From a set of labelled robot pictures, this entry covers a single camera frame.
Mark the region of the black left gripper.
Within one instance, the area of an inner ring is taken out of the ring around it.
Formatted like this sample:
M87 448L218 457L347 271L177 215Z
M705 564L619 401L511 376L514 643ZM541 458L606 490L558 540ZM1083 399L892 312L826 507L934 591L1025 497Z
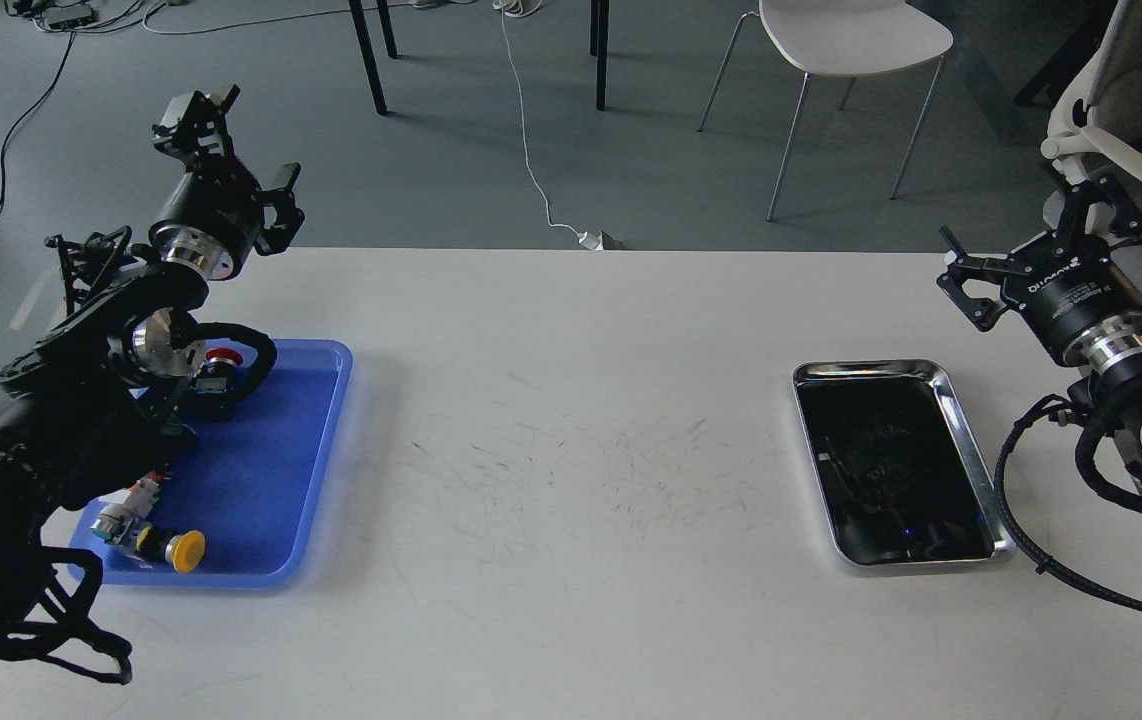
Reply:
M161 261L196 270L206 281L228 281L248 255L284 253L305 214L296 205L297 161L280 167L263 189L236 158L225 115L241 87L172 97L152 126L152 146L180 161L184 174L148 231Z

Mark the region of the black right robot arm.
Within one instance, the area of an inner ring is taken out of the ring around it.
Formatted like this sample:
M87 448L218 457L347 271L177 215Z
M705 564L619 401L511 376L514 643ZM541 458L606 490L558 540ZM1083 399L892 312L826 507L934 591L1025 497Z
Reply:
M1063 184L1057 224L1004 258L965 251L936 283L978 331L1015 311L1059 366L1089 369L1071 389L1083 434L1075 461L1097 496L1142 512L1142 293L1112 261L1142 243L1142 213L1115 176Z

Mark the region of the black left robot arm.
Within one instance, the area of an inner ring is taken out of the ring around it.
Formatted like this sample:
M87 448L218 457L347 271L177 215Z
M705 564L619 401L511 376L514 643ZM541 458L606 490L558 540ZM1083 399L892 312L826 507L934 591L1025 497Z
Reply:
M127 639L90 611L100 557L46 546L55 510L146 486L180 446L182 410L225 411L278 363L266 334L198 322L210 283L251 253L284 253L303 219L300 165L264 187L236 157L225 118L238 86L172 97L152 143L183 176L145 240L131 229L82 242L51 237L65 318L0 370L0 659L37 659L100 683L132 678Z

